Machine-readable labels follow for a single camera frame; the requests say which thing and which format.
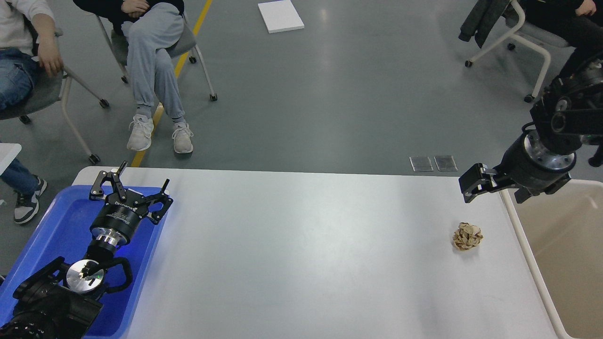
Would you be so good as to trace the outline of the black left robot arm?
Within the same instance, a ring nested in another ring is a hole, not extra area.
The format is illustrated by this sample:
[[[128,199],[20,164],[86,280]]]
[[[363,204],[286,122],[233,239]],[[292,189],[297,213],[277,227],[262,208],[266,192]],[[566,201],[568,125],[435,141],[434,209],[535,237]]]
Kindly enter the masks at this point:
[[[167,186],[125,187],[127,167],[59,193],[1,286],[3,339],[117,339],[130,325]]]

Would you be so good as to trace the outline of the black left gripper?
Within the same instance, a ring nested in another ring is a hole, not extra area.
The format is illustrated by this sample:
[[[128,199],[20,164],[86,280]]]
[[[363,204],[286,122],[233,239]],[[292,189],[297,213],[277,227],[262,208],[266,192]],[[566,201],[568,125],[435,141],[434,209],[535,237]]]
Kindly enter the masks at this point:
[[[143,196],[132,189],[126,190],[119,176],[127,165],[128,162],[123,161],[119,168],[100,171],[90,189],[89,200],[93,201],[106,196],[103,190],[105,182],[109,182],[113,189],[89,227],[95,241],[105,241],[112,246],[128,245],[143,219],[149,219],[153,225],[159,224],[174,202],[167,193],[168,178],[160,191],[153,195]],[[160,209],[149,210],[155,204],[160,204]]]

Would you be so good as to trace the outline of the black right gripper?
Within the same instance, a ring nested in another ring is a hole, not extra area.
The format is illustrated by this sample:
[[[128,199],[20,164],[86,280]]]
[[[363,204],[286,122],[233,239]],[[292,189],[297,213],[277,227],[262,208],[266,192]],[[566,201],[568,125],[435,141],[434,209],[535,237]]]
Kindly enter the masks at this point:
[[[499,167],[487,168],[482,163],[470,167],[460,178],[459,187],[465,203],[478,195],[514,187],[517,204],[541,193],[553,194],[571,180],[576,153],[558,154],[545,147],[536,132],[521,134],[506,150]]]

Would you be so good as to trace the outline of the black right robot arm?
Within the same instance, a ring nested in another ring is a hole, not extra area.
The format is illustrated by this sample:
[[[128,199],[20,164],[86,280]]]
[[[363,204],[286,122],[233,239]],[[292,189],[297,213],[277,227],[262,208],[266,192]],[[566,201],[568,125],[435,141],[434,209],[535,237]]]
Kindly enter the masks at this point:
[[[525,202],[540,194],[554,194],[571,180],[576,151],[595,145],[588,159],[602,165],[602,61],[592,58],[565,79],[545,88],[530,110],[532,122],[506,150],[493,168],[474,164],[460,178],[465,202],[480,194],[515,189],[515,201]]]

